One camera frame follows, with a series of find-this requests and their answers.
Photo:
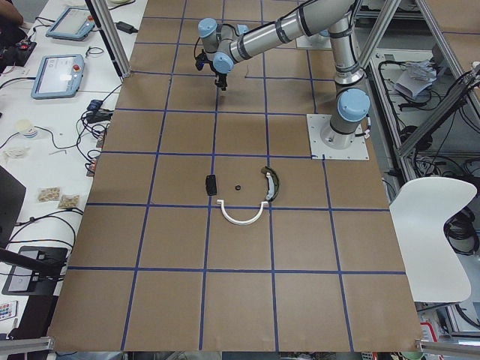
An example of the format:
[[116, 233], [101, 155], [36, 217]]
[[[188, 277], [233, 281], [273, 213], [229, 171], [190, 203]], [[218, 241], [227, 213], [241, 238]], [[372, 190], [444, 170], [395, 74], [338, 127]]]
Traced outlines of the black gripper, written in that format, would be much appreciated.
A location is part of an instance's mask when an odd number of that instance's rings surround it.
[[214, 64], [214, 72], [216, 74], [216, 80], [214, 84], [220, 87], [222, 91], [227, 90], [227, 66], [224, 64]]

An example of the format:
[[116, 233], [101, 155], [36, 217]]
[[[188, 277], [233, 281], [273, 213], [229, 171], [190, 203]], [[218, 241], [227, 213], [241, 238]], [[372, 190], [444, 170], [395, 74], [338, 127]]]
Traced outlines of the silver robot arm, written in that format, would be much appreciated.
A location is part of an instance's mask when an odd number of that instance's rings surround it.
[[357, 127], [371, 106], [364, 90], [365, 72], [355, 49], [353, 1], [306, 1], [280, 18], [259, 27], [199, 21], [198, 43], [202, 50], [194, 58], [196, 68], [208, 65], [216, 76], [214, 84], [227, 88], [227, 75], [240, 62], [288, 44], [302, 35], [327, 31], [333, 52], [336, 110], [321, 131], [322, 141], [332, 149], [347, 149], [356, 138]]

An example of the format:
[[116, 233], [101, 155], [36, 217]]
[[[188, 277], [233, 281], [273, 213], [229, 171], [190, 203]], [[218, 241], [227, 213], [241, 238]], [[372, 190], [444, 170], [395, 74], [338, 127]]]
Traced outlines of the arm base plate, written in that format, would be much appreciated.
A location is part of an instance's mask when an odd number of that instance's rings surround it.
[[329, 36], [322, 34], [315, 34], [310, 37], [301, 36], [296, 40], [296, 47], [303, 50], [331, 50], [332, 45]]
[[370, 159], [364, 131], [360, 125], [355, 133], [336, 133], [329, 114], [307, 114], [310, 156], [314, 160], [368, 161]]

